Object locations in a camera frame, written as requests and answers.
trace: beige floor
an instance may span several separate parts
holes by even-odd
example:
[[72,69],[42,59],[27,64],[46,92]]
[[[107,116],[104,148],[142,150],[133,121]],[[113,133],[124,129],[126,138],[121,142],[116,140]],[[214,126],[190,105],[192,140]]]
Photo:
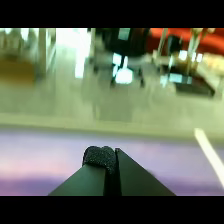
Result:
[[193,137],[201,128],[210,138],[224,136],[222,101],[176,95],[150,63],[143,65],[144,89],[138,80],[111,89],[109,71],[95,76],[84,66],[89,36],[66,32],[58,30],[55,66],[45,80],[34,87],[0,83],[0,124],[163,137]]

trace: white stripe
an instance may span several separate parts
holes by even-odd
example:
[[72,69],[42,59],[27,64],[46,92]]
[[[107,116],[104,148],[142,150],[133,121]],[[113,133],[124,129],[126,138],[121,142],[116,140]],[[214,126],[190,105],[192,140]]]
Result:
[[195,138],[197,139],[202,151],[212,165],[217,177],[219,178],[222,186],[224,187],[224,165],[210,144],[205,132],[202,129],[195,128]]

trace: floor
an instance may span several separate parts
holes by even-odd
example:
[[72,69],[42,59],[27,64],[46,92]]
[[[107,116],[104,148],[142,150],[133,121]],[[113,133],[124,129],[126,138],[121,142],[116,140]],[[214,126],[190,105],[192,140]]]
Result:
[[[213,146],[223,139],[223,101],[177,95],[172,83],[164,87],[150,55],[129,61],[142,64],[145,88],[133,79],[111,89],[110,71],[93,74],[86,60],[89,50],[90,36],[84,29],[58,29],[55,62],[46,79],[30,87],[0,82],[0,194],[48,194],[81,166],[85,148],[95,144],[121,147],[176,194],[222,195],[222,185],[194,135],[196,128],[203,130]],[[97,53],[100,63],[110,63],[112,57]],[[7,132],[5,125],[88,131],[101,137]],[[177,139],[193,143],[179,144]],[[223,144],[214,148],[223,162]]]

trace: red couch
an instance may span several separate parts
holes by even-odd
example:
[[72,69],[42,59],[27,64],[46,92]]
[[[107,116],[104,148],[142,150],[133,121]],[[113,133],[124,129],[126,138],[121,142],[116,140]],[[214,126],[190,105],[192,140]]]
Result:
[[[163,28],[151,28],[151,35],[147,40],[147,51],[152,53],[158,49]],[[187,50],[191,38],[190,28],[168,28],[168,35],[177,35],[183,39],[183,49]],[[208,34],[198,47],[199,53],[213,53],[224,55],[224,28],[216,28],[213,34]],[[163,48],[162,55],[166,55],[166,42]]]

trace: black chair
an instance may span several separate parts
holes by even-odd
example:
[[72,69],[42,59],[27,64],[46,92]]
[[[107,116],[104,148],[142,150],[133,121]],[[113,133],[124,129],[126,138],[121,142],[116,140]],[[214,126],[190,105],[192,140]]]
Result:
[[[115,85],[116,75],[119,70],[123,68],[126,56],[140,57],[145,54],[145,44],[149,28],[145,28],[143,35],[139,38],[134,38],[134,29],[135,28],[112,28],[105,30],[103,33],[102,37],[106,50],[121,55],[120,65],[112,63],[107,67],[107,69],[113,69],[114,66],[118,66],[116,74],[111,79],[111,86]],[[105,69],[105,66],[100,66],[94,63],[94,73],[97,73],[100,69]],[[128,66],[128,69],[132,70],[134,74],[137,73],[140,78],[141,87],[144,87],[145,81],[142,68],[140,66],[138,66],[138,68],[130,68]]]

